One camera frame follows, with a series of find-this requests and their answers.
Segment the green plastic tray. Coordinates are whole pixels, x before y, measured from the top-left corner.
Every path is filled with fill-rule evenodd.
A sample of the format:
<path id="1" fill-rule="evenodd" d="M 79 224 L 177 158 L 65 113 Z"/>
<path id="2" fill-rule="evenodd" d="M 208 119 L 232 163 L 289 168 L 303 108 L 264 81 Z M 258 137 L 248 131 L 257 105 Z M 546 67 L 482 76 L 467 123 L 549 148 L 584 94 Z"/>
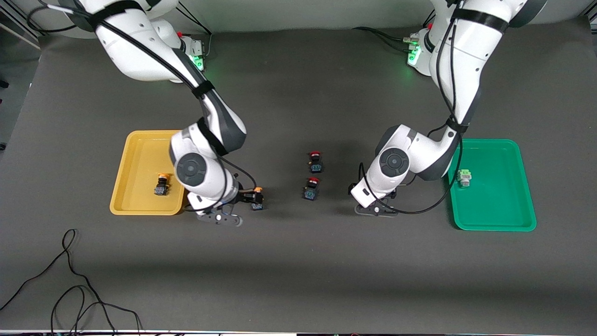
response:
<path id="1" fill-rule="evenodd" d="M 469 186 L 450 190 L 453 221 L 465 231 L 531 232 L 535 207 L 520 147 L 513 140 L 465 139 L 460 170 Z"/>

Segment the grey metal frame rail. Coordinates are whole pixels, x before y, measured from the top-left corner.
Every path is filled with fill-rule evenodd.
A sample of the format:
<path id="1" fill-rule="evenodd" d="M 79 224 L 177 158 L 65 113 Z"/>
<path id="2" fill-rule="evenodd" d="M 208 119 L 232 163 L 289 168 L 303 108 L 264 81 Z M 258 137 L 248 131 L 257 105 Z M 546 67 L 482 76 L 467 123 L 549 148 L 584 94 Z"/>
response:
<path id="1" fill-rule="evenodd" d="M 0 4 L 0 34 L 6 33 L 41 51 L 38 34 L 26 25 L 26 16 L 20 9 Z"/>

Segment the yellow plastic tray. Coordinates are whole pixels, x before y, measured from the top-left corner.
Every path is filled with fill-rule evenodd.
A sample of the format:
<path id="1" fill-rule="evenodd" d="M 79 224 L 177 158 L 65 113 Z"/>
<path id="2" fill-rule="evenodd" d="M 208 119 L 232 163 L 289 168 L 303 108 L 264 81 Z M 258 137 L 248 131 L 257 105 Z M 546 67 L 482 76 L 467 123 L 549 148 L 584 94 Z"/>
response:
<path id="1" fill-rule="evenodd" d="M 138 130 L 126 138 L 110 211 L 117 216 L 172 216 L 182 211 L 185 188 L 177 181 L 170 159 L 175 130 Z M 167 196 L 157 196 L 158 174 L 170 175 Z"/>

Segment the dark grey table mat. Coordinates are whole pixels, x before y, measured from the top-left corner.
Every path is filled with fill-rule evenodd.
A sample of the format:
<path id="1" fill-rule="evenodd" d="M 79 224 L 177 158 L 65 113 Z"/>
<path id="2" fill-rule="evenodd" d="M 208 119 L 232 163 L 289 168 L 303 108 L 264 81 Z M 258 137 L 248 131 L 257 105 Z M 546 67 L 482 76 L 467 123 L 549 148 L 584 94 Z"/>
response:
<path id="1" fill-rule="evenodd" d="M 471 232 L 449 202 L 354 213 L 349 184 L 385 130 L 448 114 L 433 81 L 371 34 L 215 37 L 207 76 L 248 136 L 230 161 L 264 187 L 240 227 L 115 216 L 126 137 L 202 114 L 183 85 L 119 72 L 97 40 L 47 37 L 0 160 L 0 306 L 77 231 L 73 265 L 147 329 L 597 335 L 597 56 L 588 20 L 506 32 L 469 138 L 521 150 L 537 227 Z M 311 174 L 309 153 L 323 170 Z M 302 197 L 320 180 L 315 201 Z"/>

